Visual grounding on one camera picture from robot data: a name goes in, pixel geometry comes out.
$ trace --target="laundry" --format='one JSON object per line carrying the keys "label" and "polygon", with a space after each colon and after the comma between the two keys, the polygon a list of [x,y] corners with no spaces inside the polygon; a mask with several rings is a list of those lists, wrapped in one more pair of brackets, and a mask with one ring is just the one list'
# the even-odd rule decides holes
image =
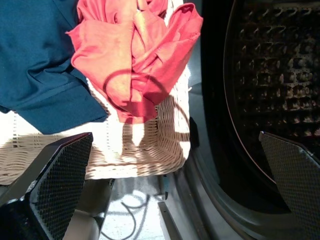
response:
{"label": "laundry", "polygon": [[71,65],[66,32],[78,24],[77,2],[1,1],[0,111],[17,112],[43,134],[107,117]]}
{"label": "laundry", "polygon": [[155,106],[170,93],[200,36],[203,19],[186,3],[164,15],[167,0],[79,0],[81,23],[68,32],[71,64],[117,110],[124,123],[157,116]]}

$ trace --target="pink cloth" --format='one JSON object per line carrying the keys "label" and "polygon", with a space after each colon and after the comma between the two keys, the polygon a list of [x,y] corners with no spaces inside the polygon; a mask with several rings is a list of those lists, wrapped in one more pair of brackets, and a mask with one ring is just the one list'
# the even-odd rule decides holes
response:
{"label": "pink cloth", "polygon": [[155,106],[182,74],[200,36],[202,17],[180,6],[168,27],[168,0],[79,0],[81,23],[68,32],[72,65],[116,108],[124,123],[157,116]]}

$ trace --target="floor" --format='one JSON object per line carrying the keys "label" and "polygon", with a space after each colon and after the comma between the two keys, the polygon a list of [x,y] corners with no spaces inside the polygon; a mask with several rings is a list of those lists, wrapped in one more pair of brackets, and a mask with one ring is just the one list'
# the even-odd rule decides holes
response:
{"label": "floor", "polygon": [[165,240],[158,177],[117,179],[99,240]]}

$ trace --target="wicker laundry basket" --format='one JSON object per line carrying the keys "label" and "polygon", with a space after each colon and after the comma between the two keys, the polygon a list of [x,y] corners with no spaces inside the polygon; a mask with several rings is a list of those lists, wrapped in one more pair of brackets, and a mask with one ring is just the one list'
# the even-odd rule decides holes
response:
{"label": "wicker laundry basket", "polygon": [[[169,0],[166,23],[183,0]],[[11,184],[41,149],[64,137],[93,133],[87,179],[128,178],[174,172],[190,150],[188,79],[185,68],[169,96],[157,106],[158,117],[145,124],[123,124],[116,110],[89,84],[91,93],[110,113],[105,122],[90,122],[43,135],[14,112],[0,113],[0,185]]]}

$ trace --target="blue fabric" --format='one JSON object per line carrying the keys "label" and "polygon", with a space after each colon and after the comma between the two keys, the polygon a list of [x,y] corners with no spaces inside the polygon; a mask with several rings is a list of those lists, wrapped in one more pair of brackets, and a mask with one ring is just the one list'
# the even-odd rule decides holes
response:
{"label": "blue fabric", "polygon": [[76,6],[77,0],[0,0],[0,111],[16,111],[43,134],[107,117],[71,66],[66,32],[77,25]]}

